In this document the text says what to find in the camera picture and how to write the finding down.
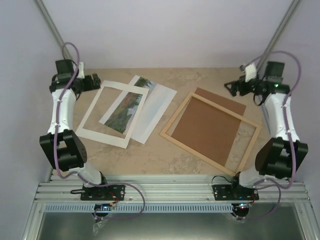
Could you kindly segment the clear glass sheet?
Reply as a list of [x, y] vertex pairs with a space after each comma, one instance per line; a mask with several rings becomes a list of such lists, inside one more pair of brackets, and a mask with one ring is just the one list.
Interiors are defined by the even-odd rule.
[[176, 93], [176, 90], [159, 83], [151, 83], [149, 93], [131, 135], [133, 140], [141, 144], [146, 143]]

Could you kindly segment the light wooden picture frame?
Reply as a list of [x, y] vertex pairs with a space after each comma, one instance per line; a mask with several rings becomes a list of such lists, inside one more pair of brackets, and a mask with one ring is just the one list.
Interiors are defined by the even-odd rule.
[[[201, 101], [203, 103], [206, 103], [206, 104], [208, 104], [208, 105], [220, 110], [221, 112], [224, 112], [224, 113], [226, 113], [226, 114], [228, 114], [228, 115], [230, 115], [230, 116], [232, 116], [232, 117], [234, 117], [236, 119], [241, 120], [242, 122], [245, 122], [245, 123], [255, 127], [255, 131], [254, 131], [254, 133], [252, 135], [252, 138], [251, 138], [251, 140], [250, 140], [250, 142], [249, 142], [249, 144], [247, 146], [247, 149], [245, 150], [244, 155], [243, 155], [243, 157], [242, 157], [242, 159], [241, 159], [241, 161], [240, 161], [240, 163], [239, 163], [239, 165], [237, 167], [236, 172], [233, 172], [233, 171], [227, 169], [225, 166], [222, 166], [221, 164], [211, 160], [210, 158], [206, 157], [205, 155], [197, 152], [196, 150], [194, 150], [191, 147], [181, 143], [180, 141], [176, 140], [175, 138], [173, 138], [173, 137], [171, 137], [170, 135], [167, 134], [168, 129], [171, 127], [173, 122], [176, 120], [178, 115], [181, 113], [181, 111], [183, 110], [185, 105], [191, 100], [191, 98], [198, 99], [199, 101]], [[177, 108], [177, 110], [172, 115], [172, 117], [167, 122], [167, 124], [162, 129], [162, 131], [160, 132], [159, 135], [162, 136], [163, 138], [165, 138], [166, 140], [170, 141], [171, 143], [175, 144], [176, 146], [182, 148], [183, 150], [189, 152], [190, 154], [198, 157], [199, 159], [201, 159], [202, 161], [206, 162], [207, 164], [209, 164], [209, 165], [215, 167], [216, 169], [222, 171], [223, 173], [225, 173], [227, 175], [230, 175], [230, 176], [234, 176], [237, 172], [243, 171], [243, 169], [244, 169], [244, 167], [245, 167], [245, 165], [247, 163], [247, 160], [249, 158], [249, 155], [250, 155], [250, 153], [251, 153], [251, 151], [253, 149], [253, 146], [254, 146], [254, 144], [255, 144], [258, 136], [259, 136], [260, 130], [261, 130], [261, 126], [258, 123], [254, 122], [254, 121], [252, 121], [252, 120], [250, 120], [250, 119], [248, 119], [248, 118], [246, 118], [246, 117], [244, 117], [244, 116], [242, 116], [240, 114], [237, 114], [234, 111], [231, 111], [231, 110], [229, 110], [229, 109], [227, 109], [227, 108], [225, 108], [225, 107], [223, 107], [223, 106], [221, 106], [221, 105], [219, 105], [219, 104], [217, 104], [215, 102], [212, 102], [212, 101], [210, 101], [210, 100], [208, 100], [208, 99], [206, 99], [206, 98], [204, 98], [204, 97], [202, 97], [202, 96], [200, 96], [198, 94], [195, 94], [194, 92], [189, 92], [188, 95], [186, 96], [186, 98], [183, 100], [181, 105]]]

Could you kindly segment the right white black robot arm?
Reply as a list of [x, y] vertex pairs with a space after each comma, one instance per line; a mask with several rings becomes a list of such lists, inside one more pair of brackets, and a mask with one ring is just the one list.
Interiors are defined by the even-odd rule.
[[224, 84], [234, 97], [253, 94], [262, 100], [257, 104], [267, 112], [270, 140], [257, 153], [253, 167], [239, 171], [231, 180], [229, 193], [236, 200], [251, 193], [258, 184], [271, 181], [280, 189], [288, 189], [308, 153], [308, 145], [301, 142], [291, 114], [290, 86], [283, 83], [284, 63], [269, 61], [260, 78], [255, 64], [242, 66], [244, 75]]

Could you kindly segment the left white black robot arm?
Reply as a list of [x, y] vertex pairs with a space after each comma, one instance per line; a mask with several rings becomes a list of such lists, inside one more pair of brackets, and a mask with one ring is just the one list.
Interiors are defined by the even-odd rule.
[[51, 123], [47, 134], [40, 136], [39, 144], [62, 179], [78, 176], [85, 190], [92, 188], [92, 194], [103, 200], [110, 188], [103, 174], [88, 163], [86, 147], [73, 130], [76, 101], [83, 92], [99, 89], [101, 80], [96, 74], [85, 75], [81, 61], [62, 59], [55, 66], [57, 73], [49, 86], [53, 100]]

